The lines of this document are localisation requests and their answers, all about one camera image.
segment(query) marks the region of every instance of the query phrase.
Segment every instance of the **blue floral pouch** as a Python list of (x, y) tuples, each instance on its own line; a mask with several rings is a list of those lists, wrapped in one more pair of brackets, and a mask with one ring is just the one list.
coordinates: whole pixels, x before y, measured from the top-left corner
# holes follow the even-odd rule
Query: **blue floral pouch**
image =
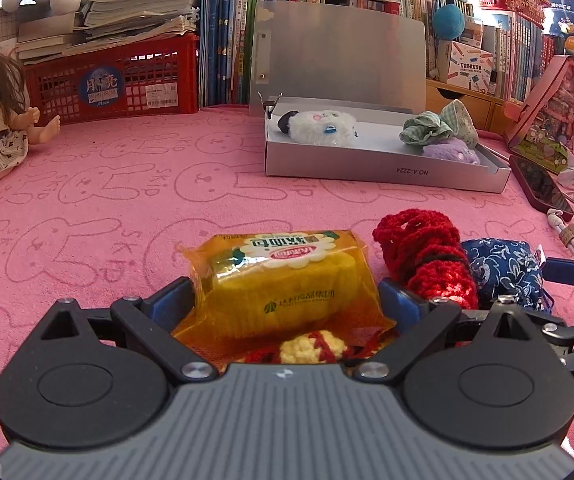
[(545, 292), (542, 273), (529, 244), (496, 238), (462, 242), (471, 276), (478, 286), (478, 303), (488, 309), (501, 294), (511, 294), (524, 308), (551, 313), (554, 300)]

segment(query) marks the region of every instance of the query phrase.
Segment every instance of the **red knitted fabric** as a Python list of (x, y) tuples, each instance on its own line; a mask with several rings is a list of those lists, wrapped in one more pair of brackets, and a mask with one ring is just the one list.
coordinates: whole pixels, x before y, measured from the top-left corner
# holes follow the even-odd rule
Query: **red knitted fabric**
[(396, 283), (426, 300), (445, 296), (462, 308), (478, 308), (460, 233), (447, 216), (424, 209), (387, 215), (374, 229), (373, 239)]

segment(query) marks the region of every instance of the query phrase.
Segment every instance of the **purple plush toy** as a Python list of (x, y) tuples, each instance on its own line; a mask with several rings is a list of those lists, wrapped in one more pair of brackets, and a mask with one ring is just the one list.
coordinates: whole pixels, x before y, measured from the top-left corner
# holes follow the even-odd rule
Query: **purple plush toy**
[(455, 162), (466, 162), (467, 164), (480, 165), (480, 159), (474, 150), (470, 150), (460, 139), (451, 139), (436, 144), (429, 144), (422, 149), (425, 156), (431, 158), (441, 158), (442, 160), (454, 160)]

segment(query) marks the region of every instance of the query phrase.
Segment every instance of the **plastic wrapper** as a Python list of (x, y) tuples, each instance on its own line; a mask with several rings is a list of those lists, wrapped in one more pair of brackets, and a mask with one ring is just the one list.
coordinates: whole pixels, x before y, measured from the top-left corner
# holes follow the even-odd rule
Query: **plastic wrapper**
[(182, 249), (196, 297), (174, 336), (215, 364), (308, 330), (364, 344), (392, 325), (365, 251), (349, 231), (217, 235)]

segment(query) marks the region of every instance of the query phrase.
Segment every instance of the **doll's leg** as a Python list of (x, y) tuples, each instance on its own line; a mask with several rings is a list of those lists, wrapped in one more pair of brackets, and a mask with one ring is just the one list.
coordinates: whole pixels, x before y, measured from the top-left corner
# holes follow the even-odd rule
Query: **doll's leg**
[(55, 116), (47, 126), (29, 126), (26, 129), (29, 144), (45, 144), (60, 132), (60, 116)]

